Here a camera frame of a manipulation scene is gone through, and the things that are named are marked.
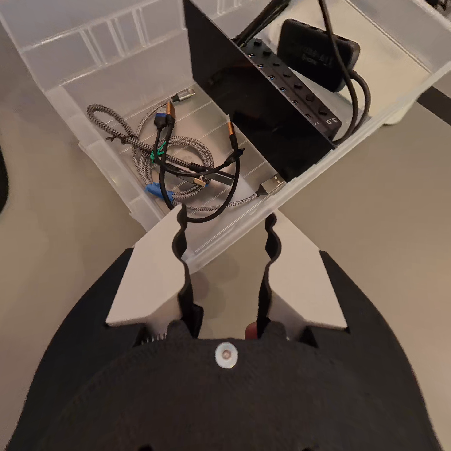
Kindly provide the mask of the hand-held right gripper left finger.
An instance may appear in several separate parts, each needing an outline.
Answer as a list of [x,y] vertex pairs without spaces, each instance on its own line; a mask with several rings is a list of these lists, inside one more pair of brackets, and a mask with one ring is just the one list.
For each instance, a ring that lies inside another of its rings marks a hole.
[[168,325],[182,320],[198,337],[203,308],[194,303],[189,268],[183,260],[188,225],[185,205],[176,206],[132,249],[106,324],[144,324],[152,337],[166,335]]

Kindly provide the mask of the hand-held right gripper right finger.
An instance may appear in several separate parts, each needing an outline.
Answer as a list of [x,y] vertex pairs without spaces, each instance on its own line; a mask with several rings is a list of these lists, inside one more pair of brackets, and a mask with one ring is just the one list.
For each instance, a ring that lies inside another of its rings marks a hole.
[[257,336],[269,322],[282,323],[286,337],[301,337],[308,326],[346,330],[319,248],[279,211],[266,218],[265,230],[270,260],[258,296]]

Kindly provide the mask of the slim black usb hub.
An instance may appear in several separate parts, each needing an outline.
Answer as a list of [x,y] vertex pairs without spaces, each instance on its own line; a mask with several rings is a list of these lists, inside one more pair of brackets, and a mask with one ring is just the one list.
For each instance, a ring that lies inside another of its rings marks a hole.
[[330,92],[341,91],[344,76],[325,30],[295,19],[283,22],[277,56],[290,69]]

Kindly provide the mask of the clear plastic bin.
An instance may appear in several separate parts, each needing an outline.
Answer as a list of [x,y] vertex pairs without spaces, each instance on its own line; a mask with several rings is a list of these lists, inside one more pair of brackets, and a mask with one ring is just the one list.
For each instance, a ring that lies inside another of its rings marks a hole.
[[[189,225],[184,260],[199,271],[450,72],[450,21],[425,1],[326,1],[334,33],[361,47],[369,119],[267,200]],[[134,128],[194,82],[183,1],[1,1],[1,24],[33,79],[146,231],[168,212],[144,193],[129,145],[108,143],[86,116],[106,105]]]

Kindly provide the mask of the black bin divider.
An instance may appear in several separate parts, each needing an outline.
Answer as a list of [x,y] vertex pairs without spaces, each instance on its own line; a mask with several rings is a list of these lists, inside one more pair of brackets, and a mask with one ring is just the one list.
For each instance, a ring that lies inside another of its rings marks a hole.
[[286,137],[268,129],[248,128],[240,121],[236,113],[240,112],[243,97],[236,76],[240,76],[246,64],[246,54],[193,2],[184,1],[183,7],[194,81],[229,115],[233,124],[286,182],[335,150],[334,143],[310,127],[310,123],[307,123],[306,136],[295,133]]

